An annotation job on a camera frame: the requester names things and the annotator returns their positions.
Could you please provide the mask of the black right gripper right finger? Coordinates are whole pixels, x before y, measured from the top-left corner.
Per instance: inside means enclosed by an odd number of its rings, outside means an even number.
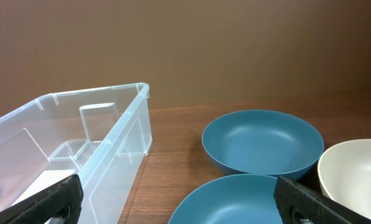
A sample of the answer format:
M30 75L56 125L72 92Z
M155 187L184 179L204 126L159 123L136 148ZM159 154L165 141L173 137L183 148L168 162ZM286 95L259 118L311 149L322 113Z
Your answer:
M371 219L287 177L277 178L273 196L285 224L371 224Z

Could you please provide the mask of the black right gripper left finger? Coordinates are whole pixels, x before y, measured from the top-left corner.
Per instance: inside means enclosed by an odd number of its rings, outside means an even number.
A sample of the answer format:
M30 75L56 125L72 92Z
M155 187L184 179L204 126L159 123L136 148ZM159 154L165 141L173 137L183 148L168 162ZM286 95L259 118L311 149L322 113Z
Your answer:
M0 224L76 224L82 210L80 178L72 174L0 212Z

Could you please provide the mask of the dark blue bowl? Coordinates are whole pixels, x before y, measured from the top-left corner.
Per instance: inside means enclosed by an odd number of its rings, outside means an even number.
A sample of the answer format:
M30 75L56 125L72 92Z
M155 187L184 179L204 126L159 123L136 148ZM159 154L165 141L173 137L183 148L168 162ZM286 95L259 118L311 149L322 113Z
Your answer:
M210 122L202 146L224 175L260 174L300 179L324 152L319 131L296 116L243 110Z
M168 224L281 224L273 197L276 181L275 177L256 174L212 180L190 193L175 209Z

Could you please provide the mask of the cream beige bowl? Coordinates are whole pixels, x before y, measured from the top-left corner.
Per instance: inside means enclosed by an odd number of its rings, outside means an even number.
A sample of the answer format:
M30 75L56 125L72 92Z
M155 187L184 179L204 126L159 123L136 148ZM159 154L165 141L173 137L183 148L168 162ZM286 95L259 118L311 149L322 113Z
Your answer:
M328 148L317 165L322 194L371 219L371 139Z

